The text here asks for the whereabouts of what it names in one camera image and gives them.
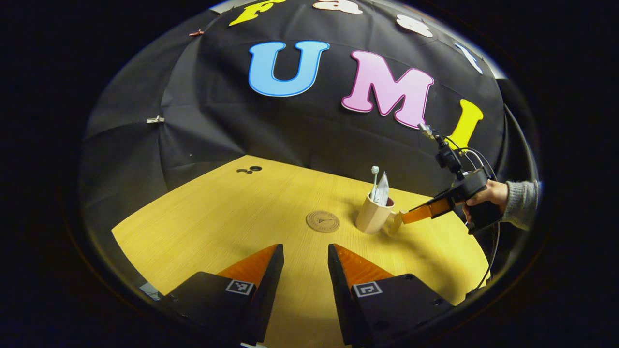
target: human hand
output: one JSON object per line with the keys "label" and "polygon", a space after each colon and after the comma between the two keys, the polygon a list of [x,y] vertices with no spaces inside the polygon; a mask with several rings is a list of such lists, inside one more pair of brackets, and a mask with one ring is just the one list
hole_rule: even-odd
{"label": "human hand", "polygon": [[501,214],[505,213],[507,207],[507,198],[509,194],[508,186],[504,183],[488,180],[486,183],[487,189],[478,192],[475,196],[469,198],[464,205],[462,205],[462,211],[466,215],[466,221],[471,224],[472,218],[470,216],[469,207],[476,206],[481,202],[490,201],[493,204],[499,206]]}

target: sleeve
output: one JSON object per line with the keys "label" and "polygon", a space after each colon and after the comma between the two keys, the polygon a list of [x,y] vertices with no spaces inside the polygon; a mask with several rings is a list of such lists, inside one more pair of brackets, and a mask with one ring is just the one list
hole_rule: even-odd
{"label": "sleeve", "polygon": [[542,183],[536,180],[533,182],[507,181],[506,184],[508,200],[502,221],[528,231],[535,219]]}

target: black background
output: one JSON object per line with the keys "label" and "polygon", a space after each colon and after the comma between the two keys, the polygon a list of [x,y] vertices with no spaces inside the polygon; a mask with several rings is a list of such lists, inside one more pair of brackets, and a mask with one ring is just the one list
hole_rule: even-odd
{"label": "black background", "polygon": [[[80,140],[103,88],[139,50],[212,4],[6,5],[0,172],[9,347],[179,346],[89,271],[71,243],[63,219],[68,212],[59,202],[73,199]],[[604,210],[612,186],[611,114],[604,110],[612,89],[604,82],[613,61],[604,36],[616,9],[529,0],[412,5],[478,43],[527,95],[543,134],[547,195],[538,226],[552,230],[509,293],[435,345],[610,346],[610,328],[617,326],[608,315],[610,294],[618,279],[610,262],[617,246],[612,215]],[[510,58],[482,44],[488,40]]]}

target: blue letter u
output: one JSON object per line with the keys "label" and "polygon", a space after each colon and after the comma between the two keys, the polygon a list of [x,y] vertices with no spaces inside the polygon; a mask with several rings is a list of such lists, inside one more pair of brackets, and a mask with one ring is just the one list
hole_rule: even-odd
{"label": "blue letter u", "polygon": [[316,80],[322,51],[329,44],[321,41],[299,41],[295,47],[301,50],[297,76],[288,81],[273,76],[277,52],[286,47],[283,42],[259,43],[249,49],[253,55],[249,65],[249,85],[260,94],[270,97],[290,97],[308,90]]}

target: yellow wooden tabletop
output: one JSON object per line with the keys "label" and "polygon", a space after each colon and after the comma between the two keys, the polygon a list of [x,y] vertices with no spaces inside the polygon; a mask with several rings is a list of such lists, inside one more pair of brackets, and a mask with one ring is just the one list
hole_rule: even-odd
{"label": "yellow wooden tabletop", "polygon": [[[237,172],[258,165],[261,171]],[[368,168],[368,181],[371,179]],[[253,156],[223,165],[158,198],[113,233],[136,269],[162,294],[198,271],[218,273],[276,243],[282,270],[263,343],[269,348],[344,346],[327,266],[327,246],[342,245],[394,275],[412,273],[456,305],[488,262],[455,213],[366,235],[355,219],[372,183]],[[395,210],[430,199],[390,189]],[[307,214],[325,210],[340,227],[311,229]]]}

